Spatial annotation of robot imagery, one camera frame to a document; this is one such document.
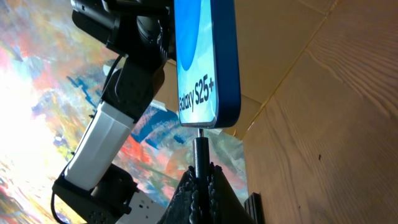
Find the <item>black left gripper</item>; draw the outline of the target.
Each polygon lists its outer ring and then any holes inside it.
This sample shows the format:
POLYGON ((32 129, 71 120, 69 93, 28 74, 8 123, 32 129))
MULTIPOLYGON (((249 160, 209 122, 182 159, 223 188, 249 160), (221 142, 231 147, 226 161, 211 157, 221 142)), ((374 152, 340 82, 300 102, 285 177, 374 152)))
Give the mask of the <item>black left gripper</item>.
POLYGON ((174 2, 171 0, 71 0, 72 21, 123 57, 176 61, 174 2))

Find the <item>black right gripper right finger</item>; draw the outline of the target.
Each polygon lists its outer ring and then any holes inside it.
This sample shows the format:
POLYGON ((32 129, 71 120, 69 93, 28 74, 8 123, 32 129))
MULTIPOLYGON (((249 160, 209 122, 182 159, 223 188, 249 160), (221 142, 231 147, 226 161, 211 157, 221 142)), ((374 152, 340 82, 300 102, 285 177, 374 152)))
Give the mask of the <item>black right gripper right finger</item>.
POLYGON ((210 164, 209 213, 214 224, 255 224, 239 202, 222 168, 210 164))

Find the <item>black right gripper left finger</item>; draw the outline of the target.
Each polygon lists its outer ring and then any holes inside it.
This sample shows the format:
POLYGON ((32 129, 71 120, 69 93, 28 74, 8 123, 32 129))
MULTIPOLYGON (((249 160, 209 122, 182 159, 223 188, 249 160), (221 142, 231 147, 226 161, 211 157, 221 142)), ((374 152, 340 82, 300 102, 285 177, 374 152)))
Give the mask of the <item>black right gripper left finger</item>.
POLYGON ((198 195, 195 169, 190 166, 184 172, 166 211, 157 224, 199 223, 198 195))

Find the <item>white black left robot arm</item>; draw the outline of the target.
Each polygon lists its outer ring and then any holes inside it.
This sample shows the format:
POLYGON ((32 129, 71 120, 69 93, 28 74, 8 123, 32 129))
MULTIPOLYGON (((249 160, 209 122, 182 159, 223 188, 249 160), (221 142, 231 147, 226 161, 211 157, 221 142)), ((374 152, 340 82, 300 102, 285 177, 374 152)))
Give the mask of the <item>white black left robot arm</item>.
POLYGON ((114 158, 165 80, 175 56, 172 1, 72 1, 73 23, 124 61, 113 65, 96 112, 52 187, 87 223, 157 223, 164 208, 114 158))

